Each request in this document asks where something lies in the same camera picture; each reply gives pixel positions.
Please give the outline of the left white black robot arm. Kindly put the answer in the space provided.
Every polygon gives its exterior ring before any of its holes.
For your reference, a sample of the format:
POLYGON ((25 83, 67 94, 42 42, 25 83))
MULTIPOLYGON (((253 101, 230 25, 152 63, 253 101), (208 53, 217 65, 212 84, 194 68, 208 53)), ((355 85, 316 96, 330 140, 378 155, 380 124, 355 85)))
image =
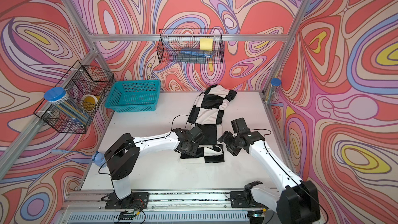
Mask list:
POLYGON ((129 133, 121 135, 104 153, 116 198, 123 200, 131 195, 130 174, 139 157, 164 150, 193 156, 203 139, 204 133, 199 127, 191 130, 177 128, 169 133, 143 138, 134 138, 129 133))

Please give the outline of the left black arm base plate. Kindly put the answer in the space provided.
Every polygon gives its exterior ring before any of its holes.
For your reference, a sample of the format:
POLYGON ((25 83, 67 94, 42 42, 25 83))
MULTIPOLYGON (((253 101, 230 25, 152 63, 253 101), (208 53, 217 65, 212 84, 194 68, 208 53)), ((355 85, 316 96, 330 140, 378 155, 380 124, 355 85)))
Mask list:
POLYGON ((126 198, 120 200, 114 192, 101 198, 105 202, 106 209, 146 209, 150 194, 148 192, 132 192, 126 198))

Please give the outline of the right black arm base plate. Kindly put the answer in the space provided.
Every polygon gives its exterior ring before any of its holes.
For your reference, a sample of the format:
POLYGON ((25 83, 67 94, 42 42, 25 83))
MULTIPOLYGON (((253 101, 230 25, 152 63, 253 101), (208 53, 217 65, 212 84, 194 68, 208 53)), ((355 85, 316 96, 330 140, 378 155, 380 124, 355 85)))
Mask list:
POLYGON ((231 202, 231 208, 260 208, 262 204, 254 201, 250 194, 244 191, 230 191, 227 198, 231 202))

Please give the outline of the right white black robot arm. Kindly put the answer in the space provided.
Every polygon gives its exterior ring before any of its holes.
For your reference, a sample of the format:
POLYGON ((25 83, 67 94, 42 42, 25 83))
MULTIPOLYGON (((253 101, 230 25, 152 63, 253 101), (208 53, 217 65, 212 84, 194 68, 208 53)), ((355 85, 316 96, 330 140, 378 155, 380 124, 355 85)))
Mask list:
POLYGON ((258 131, 233 134, 226 131, 219 139, 227 151, 237 156, 243 149, 255 158, 267 172, 276 189, 266 188, 254 181, 244 187, 242 196, 230 193, 232 207, 264 206, 274 211, 283 224, 312 224, 320 220, 318 190, 314 183, 303 181, 293 173, 271 150, 258 131))

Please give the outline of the black white checkered pillowcase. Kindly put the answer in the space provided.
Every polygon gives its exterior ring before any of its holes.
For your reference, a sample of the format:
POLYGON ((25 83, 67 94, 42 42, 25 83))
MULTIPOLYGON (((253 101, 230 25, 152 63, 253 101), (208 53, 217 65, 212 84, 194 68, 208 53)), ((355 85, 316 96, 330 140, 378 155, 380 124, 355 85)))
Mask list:
POLYGON ((224 163, 223 145, 218 138, 223 134, 222 119, 229 103, 237 92, 221 85, 212 85, 196 98, 189 114, 189 127, 199 127, 204 134, 203 140, 194 155, 182 154, 182 164, 224 163))

